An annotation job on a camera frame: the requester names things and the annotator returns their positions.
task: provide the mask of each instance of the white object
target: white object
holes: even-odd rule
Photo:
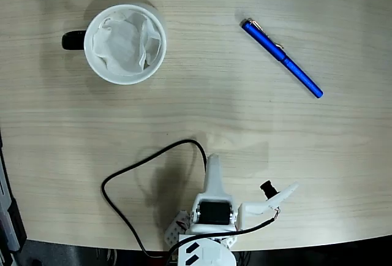
[[[183,240],[191,235],[180,235]],[[236,259],[229,249],[209,238],[201,238],[181,246],[178,250],[180,266],[235,266]]]
[[[279,192],[265,202],[244,202],[239,206],[238,227],[239,229],[247,229],[245,225],[246,216],[257,216],[263,214],[266,210],[275,210],[280,203],[287,199],[294,190],[298,188],[298,182],[294,182],[285,190]]]
[[[293,183],[285,190],[277,193],[265,202],[244,202],[237,210],[233,197],[227,194],[223,188],[222,167],[219,156],[212,154],[207,159],[206,175],[204,179],[204,192],[198,194],[192,206],[190,214],[190,226],[183,234],[183,229],[176,226],[177,220],[187,218],[184,211],[177,214],[175,220],[170,224],[165,233],[165,241],[174,245],[177,240],[183,240],[199,234],[210,234],[216,232],[235,232],[244,228],[247,216],[260,215],[267,209],[278,210],[280,203],[298,187],[298,183]],[[202,202],[225,202],[231,206],[230,221],[227,225],[202,224],[200,221],[200,204]],[[201,238],[190,241],[179,247],[178,265],[180,266],[235,266],[236,259],[230,248],[235,244],[237,236]]]
[[[94,72],[120,85],[152,76],[162,64],[166,48],[164,20],[146,4],[105,9],[91,21],[84,41],[86,59]]]

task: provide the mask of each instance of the white tissue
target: white tissue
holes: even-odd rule
[[[151,65],[161,44],[151,19],[133,10],[115,12],[105,18],[92,38],[92,51],[102,58],[107,69],[131,76]]]

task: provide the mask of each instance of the dark floor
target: dark floor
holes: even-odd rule
[[[391,265],[389,251],[392,235],[372,240],[341,243],[338,245],[310,248],[253,251],[235,253],[239,266],[339,266],[355,264]],[[160,266],[161,260],[147,260],[140,251],[116,251],[117,266]],[[55,245],[27,241],[21,253],[16,255],[19,266],[113,266],[115,252],[79,246]]]

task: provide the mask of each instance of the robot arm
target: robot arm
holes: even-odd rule
[[[170,246],[194,235],[245,229],[247,216],[260,215],[268,209],[278,209],[280,203],[298,187],[298,183],[294,183],[277,192],[271,182],[267,181],[261,186],[267,201],[244,202],[237,210],[233,197],[224,191],[221,170],[219,156],[212,154],[207,160],[204,192],[197,195],[190,215],[180,211],[166,231],[165,239],[167,242],[171,240],[171,244],[168,243]],[[230,251],[235,242],[236,236],[201,238],[185,243],[178,250],[178,265],[235,266],[236,259]]]

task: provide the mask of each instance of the white plastic part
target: white plastic part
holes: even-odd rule
[[[172,247],[179,240],[180,234],[185,234],[189,228],[189,214],[187,211],[178,212],[176,218],[165,231],[165,242]]]
[[[294,182],[285,190],[279,192],[272,198],[266,200],[265,202],[244,202],[239,207],[239,215],[238,215],[238,227],[239,229],[245,228],[245,218],[246,216],[256,216],[263,214],[266,210],[272,209],[275,210],[279,207],[280,203],[287,199],[290,194],[293,193],[294,190],[299,186],[298,182]]]
[[[198,220],[198,206],[201,202],[227,202],[232,207],[232,217],[229,225],[213,225],[213,224],[199,224]],[[206,176],[204,179],[204,192],[198,194],[192,207],[190,214],[190,228],[186,234],[205,234],[212,232],[226,232],[236,231],[235,222],[237,219],[238,210],[234,203],[233,197],[227,194],[223,189],[222,183],[222,166],[219,156],[212,154],[207,159]]]
[[[183,240],[192,235],[180,235]],[[227,248],[210,240],[201,238],[181,246],[178,250],[179,266],[235,266],[236,259]]]

